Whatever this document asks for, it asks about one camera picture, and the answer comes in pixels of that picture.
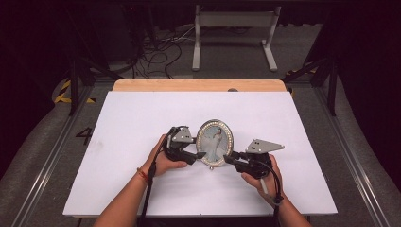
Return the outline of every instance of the wire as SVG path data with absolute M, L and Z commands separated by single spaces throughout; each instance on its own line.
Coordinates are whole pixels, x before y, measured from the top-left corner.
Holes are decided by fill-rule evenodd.
M 268 168 L 268 169 L 270 170 L 270 172 L 273 174 L 273 177 L 274 177 L 274 186 L 275 186 L 275 189 L 276 189 L 276 196 L 275 196 L 275 198 L 273 199 L 273 203 L 274 203 L 274 205 L 275 205 L 275 207 L 274 207 L 274 213 L 273 213 L 273 218 L 274 218 L 275 225 L 276 225 L 276 226 L 280 226 L 280 223 L 278 222 L 278 212 L 279 212 L 279 209 L 280 209 L 280 203 L 281 203 L 281 201 L 283 200 L 283 197 L 281 196 L 281 183 L 280 183 L 280 179 L 278 178 L 276 172 L 274 172 L 274 170 L 273 170 L 269 165 L 267 165 L 267 164 L 265 164 L 265 163 L 263 163 L 263 162 L 261 162 L 261 161 L 258 161 L 258 160 L 255 160 L 255 162 L 257 162 L 258 164 L 261 164 L 261 165 L 265 166 L 265 167 Z
M 171 128 L 171 130 L 166 134 L 165 138 L 163 138 L 162 144 L 161 144 L 160 147 L 157 149 L 156 154 L 154 155 L 154 158 L 153 158 L 153 160 L 152 160 L 152 162 L 151 162 L 151 165 L 150 165 L 150 168 L 149 168 L 149 171 L 148 171 L 148 189 L 147 189 L 147 194 L 146 194 L 146 196 L 145 196 L 144 208 L 142 209 L 141 218 L 140 218 L 139 223 L 138 223 L 138 226 L 140 226 L 140 227 L 143 227 L 142 224 L 143 224 L 143 221 L 144 221 L 144 219 L 145 219 L 145 216 L 146 216 L 147 210 L 148 210 L 148 201 L 149 201 L 149 198 L 150 198 L 151 187 L 153 186 L 153 178 L 154 178 L 154 175 L 156 174 L 156 159 L 157 159 L 157 156 L 158 156 L 161 152 L 163 152 L 163 151 L 162 151 L 162 147 L 163 147 L 164 143 L 166 142 L 168 136 L 169 136 L 172 132 L 174 132 L 173 129 L 174 129 L 174 128 Z

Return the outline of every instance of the bracelet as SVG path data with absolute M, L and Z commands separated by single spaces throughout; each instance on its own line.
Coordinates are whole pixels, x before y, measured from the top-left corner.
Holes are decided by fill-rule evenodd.
M 139 173 L 139 176 L 141 176 L 145 180 L 145 182 L 148 182 L 148 175 L 141 168 L 137 167 L 136 171 Z

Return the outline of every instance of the metal stand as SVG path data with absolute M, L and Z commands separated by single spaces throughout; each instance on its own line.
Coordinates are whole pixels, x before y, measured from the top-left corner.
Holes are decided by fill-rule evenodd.
M 266 40 L 262 40 L 266 59 L 272 72 L 277 71 L 277 65 L 271 53 L 270 45 L 274 35 L 274 30 L 280 16 L 280 7 L 274 11 L 261 12 L 230 12 L 230 11 L 205 11 L 201 12 L 200 6 L 196 6 L 195 11 L 195 48 L 192 70 L 201 69 L 201 26 L 240 26 L 240 27 L 269 27 L 269 35 Z

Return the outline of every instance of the white table surface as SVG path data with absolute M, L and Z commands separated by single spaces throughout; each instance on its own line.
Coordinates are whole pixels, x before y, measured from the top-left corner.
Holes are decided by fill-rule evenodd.
M 210 119 L 229 126 L 235 151 L 245 151 L 253 139 L 284 145 L 271 154 L 286 195 L 302 214 L 337 213 L 288 92 L 109 92 L 63 214 L 100 215 L 163 133 L 185 125 L 196 136 Z M 196 152 L 195 145 L 186 151 Z M 272 211 L 234 166 L 210 170 L 197 161 L 154 179 L 147 216 L 265 216 Z

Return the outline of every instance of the photo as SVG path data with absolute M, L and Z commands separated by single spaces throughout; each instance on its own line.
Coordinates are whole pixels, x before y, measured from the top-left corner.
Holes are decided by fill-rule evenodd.
M 230 154 L 233 137 L 228 127 L 221 121 L 206 122 L 201 128 L 197 140 L 198 152 L 206 152 L 201 159 L 209 166 L 221 166 L 224 154 Z

